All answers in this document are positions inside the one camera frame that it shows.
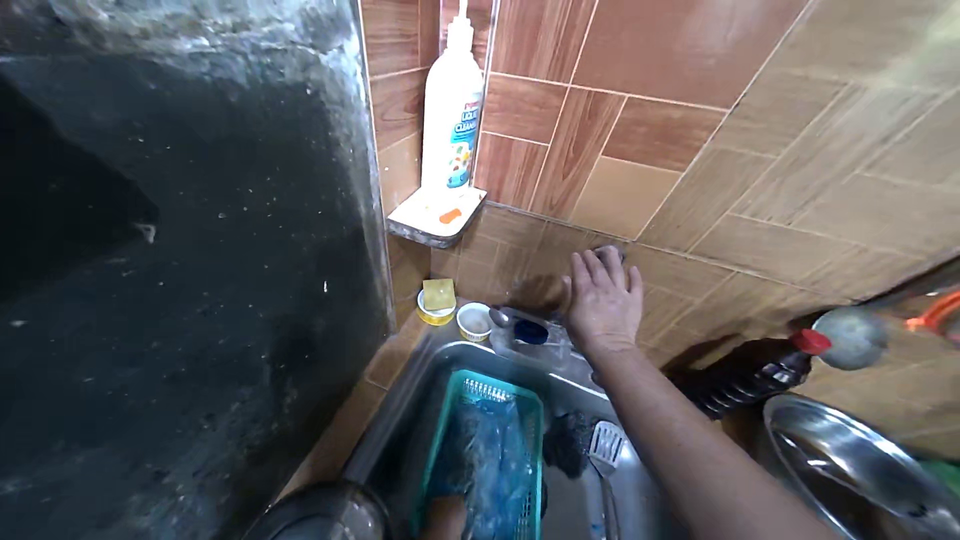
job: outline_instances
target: red bottle cap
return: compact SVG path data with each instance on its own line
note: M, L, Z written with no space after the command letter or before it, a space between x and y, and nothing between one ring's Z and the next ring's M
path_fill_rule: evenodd
M811 329L803 329L790 336L790 341L797 349L811 356L824 353L833 346L830 338Z

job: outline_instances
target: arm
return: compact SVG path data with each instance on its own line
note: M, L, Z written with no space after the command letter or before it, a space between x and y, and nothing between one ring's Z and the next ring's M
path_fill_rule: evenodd
M573 254L568 325L623 428L693 536L836 538L796 497L710 424L635 345L643 284L613 249Z

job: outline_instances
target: dark glass bottle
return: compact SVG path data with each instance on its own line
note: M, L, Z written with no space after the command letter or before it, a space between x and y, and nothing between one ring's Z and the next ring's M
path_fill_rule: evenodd
M684 373L674 383L710 419L719 420L731 409L797 386L810 373L810 358L829 348L830 340L810 329L788 339L754 339L702 370Z

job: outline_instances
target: metal spatula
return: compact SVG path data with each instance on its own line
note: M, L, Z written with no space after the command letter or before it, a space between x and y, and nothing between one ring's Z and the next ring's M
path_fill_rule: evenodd
M589 458L603 486L603 520L607 530L607 540L620 538L620 525L616 519L616 503L613 500L610 475L616 472L616 463L620 459L620 451L626 442L627 435L613 422L601 420L593 427Z

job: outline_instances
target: bottle label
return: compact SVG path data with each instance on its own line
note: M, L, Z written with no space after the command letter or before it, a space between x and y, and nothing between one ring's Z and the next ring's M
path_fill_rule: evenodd
M480 121L480 92L470 96L460 113L460 121L450 135L450 158L447 187L460 187L470 180L469 167L476 146L477 125Z

